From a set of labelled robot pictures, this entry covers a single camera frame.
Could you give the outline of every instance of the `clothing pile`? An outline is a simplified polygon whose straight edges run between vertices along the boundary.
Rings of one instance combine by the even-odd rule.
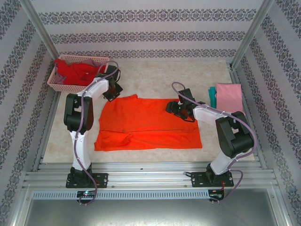
[[[95,76],[98,73],[104,73],[106,68],[103,63],[96,63],[92,59],[71,65],[61,59],[55,60],[54,63],[56,70],[55,83],[63,85],[88,86]]]

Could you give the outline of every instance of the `work surface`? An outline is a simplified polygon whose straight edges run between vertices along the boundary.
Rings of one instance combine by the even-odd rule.
[[[120,63],[123,88],[120,97],[137,94],[141,98],[177,98],[171,88],[173,81],[190,88],[196,101],[210,104],[208,89],[216,83],[231,83],[225,61],[215,62],[135,62]],[[61,93],[55,119],[51,128],[43,162],[73,162],[72,141],[63,123],[66,96]],[[99,132],[99,118],[107,100],[103,97],[94,102],[94,124],[89,136],[91,162],[169,162],[212,161],[220,152],[216,128],[200,122],[202,149],[152,149],[100,152],[94,151]],[[253,160],[253,155],[245,160]]]

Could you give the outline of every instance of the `cable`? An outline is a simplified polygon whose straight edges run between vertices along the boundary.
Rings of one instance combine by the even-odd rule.
[[[119,69],[119,66],[118,66],[118,63],[116,61],[113,61],[113,60],[110,60],[110,61],[107,61],[105,63],[103,63],[102,65],[100,65],[99,69],[104,66],[105,64],[107,63],[115,63],[116,64],[116,69],[115,71],[113,71],[112,73],[102,77],[102,78],[99,78],[98,80],[95,80],[93,81],[92,83],[90,83],[90,85],[88,85],[88,87],[85,89],[84,93],[82,94],[81,96],[81,113],[80,113],[80,124],[79,124],[79,129],[76,131],[76,134],[75,134],[75,139],[74,139],[74,155],[75,155],[75,158],[77,159],[77,162],[79,163],[79,165],[81,166],[81,168],[84,170],[84,172],[88,175],[88,177],[92,180],[94,186],[95,186],[95,195],[94,197],[88,202],[88,203],[85,203],[85,206],[91,204],[96,196],[97,196],[97,184],[96,184],[96,181],[94,180],[94,178],[92,177],[92,175],[89,174],[89,172],[85,169],[85,167],[83,166],[83,164],[80,162],[80,159],[79,159],[79,156],[77,155],[77,152],[76,152],[76,143],[77,143],[77,139],[78,139],[78,136],[79,136],[79,132],[81,131],[82,129],[82,126],[84,124],[84,112],[85,112],[85,108],[84,108],[84,97],[86,95],[86,93],[89,91],[89,89],[91,89],[91,87],[93,85],[95,85],[96,83],[100,82],[101,80],[104,80],[106,78],[109,78],[110,76],[112,76],[118,69]],[[83,203],[81,202],[81,199],[82,197],[79,198],[79,204],[82,205]]]
[[[253,146],[252,150],[251,150],[250,152],[248,152],[247,154],[244,154],[244,155],[242,155],[242,156],[239,156],[239,157],[235,158],[235,159],[229,164],[229,166],[227,167],[227,170],[229,170],[229,171],[232,171],[232,172],[240,172],[240,173],[241,173],[241,177],[240,177],[239,181],[236,183],[236,185],[234,186],[234,188],[230,191],[230,193],[229,193],[223,200],[220,201],[220,202],[222,202],[222,201],[224,201],[225,199],[227,199],[230,195],[233,194],[233,192],[234,192],[235,189],[239,186],[239,184],[240,184],[240,182],[241,182],[241,180],[243,179],[243,176],[244,176],[244,174],[243,174],[243,172],[242,172],[241,170],[238,170],[238,169],[230,170],[230,167],[231,167],[235,162],[237,162],[239,159],[244,158],[244,157],[247,157],[247,156],[249,156],[249,155],[251,155],[251,154],[254,153],[255,149],[257,148],[257,143],[258,143],[258,142],[257,142],[257,139],[256,139],[256,135],[255,135],[254,131],[249,127],[249,125],[247,125],[244,121],[240,120],[239,118],[237,118],[237,117],[235,117],[235,116],[233,116],[233,115],[231,115],[231,114],[222,112],[222,111],[220,111],[220,110],[217,110],[217,109],[215,109],[215,108],[209,107],[209,106],[207,106],[207,105],[201,105],[201,104],[199,104],[198,102],[195,102],[195,101],[189,99],[188,97],[182,95],[179,91],[177,91],[177,90],[175,89],[175,87],[174,87],[174,84],[179,84],[179,85],[181,85],[184,89],[185,89],[185,86],[184,86],[182,83],[177,82],[177,81],[175,81],[175,82],[173,82],[173,83],[171,84],[171,87],[173,88],[173,90],[174,90],[179,96],[181,96],[181,97],[183,97],[184,99],[186,99],[186,100],[188,100],[188,101],[194,103],[195,105],[198,105],[198,106],[203,107],[203,108],[208,108],[209,110],[211,110],[211,111],[213,111],[213,112],[216,112],[216,113],[219,113],[219,114],[223,114],[223,115],[225,115],[225,116],[228,116],[228,117],[230,117],[230,118],[235,119],[236,121],[238,121],[238,122],[240,122],[241,124],[243,124],[243,125],[250,131],[250,133],[251,133],[251,135],[252,135],[252,137],[253,137],[254,146]]]

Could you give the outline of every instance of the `folded cloth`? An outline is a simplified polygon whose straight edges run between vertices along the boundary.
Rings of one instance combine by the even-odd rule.
[[[99,119],[96,151],[154,148],[202,148],[198,122],[186,122],[165,111],[175,99],[137,95],[107,102]]]
[[[57,75],[55,81],[57,84],[64,85],[78,85],[88,86],[98,72],[104,73],[106,66],[102,66],[99,70],[99,66],[88,65],[84,63],[73,63],[67,65],[65,61],[57,59],[54,61],[57,68]]]
[[[216,84],[216,109],[244,112],[240,84]]]

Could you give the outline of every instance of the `teal cloth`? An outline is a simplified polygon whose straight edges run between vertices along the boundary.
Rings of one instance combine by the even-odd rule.
[[[210,87],[208,92],[209,92],[209,98],[210,98],[210,106],[213,108],[216,108],[216,97],[215,97],[216,89],[215,89],[215,87]]]

